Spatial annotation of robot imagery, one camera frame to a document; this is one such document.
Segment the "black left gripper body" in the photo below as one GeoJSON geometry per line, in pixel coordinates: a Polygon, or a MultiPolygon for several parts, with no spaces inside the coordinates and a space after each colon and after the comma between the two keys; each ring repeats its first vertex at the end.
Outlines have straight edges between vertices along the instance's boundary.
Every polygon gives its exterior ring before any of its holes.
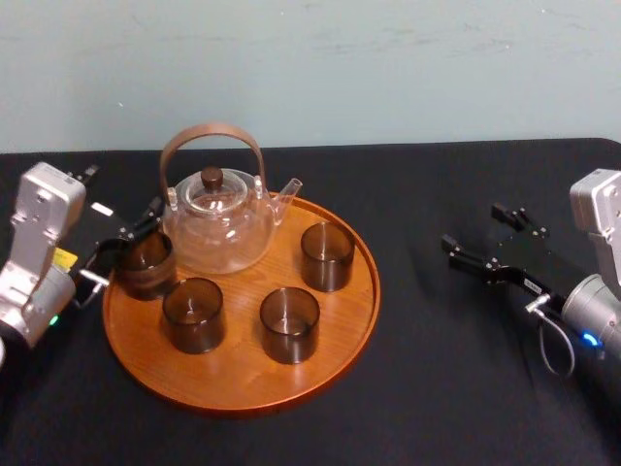
{"type": "Polygon", "coordinates": [[[106,220],[117,213],[101,202],[88,202],[76,225],[66,237],[66,251],[77,257],[70,267],[76,292],[72,303],[86,307],[109,284],[114,260],[97,251],[97,242],[105,231],[106,220]]]}

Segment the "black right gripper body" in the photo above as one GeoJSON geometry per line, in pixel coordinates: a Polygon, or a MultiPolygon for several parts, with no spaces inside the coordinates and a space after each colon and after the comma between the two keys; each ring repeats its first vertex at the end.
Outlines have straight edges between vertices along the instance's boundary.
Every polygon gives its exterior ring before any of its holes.
{"type": "Polygon", "coordinates": [[[547,245],[544,228],[523,229],[501,241],[488,259],[492,281],[509,282],[538,297],[550,296],[548,306],[561,312],[567,300],[567,262],[547,245]]]}

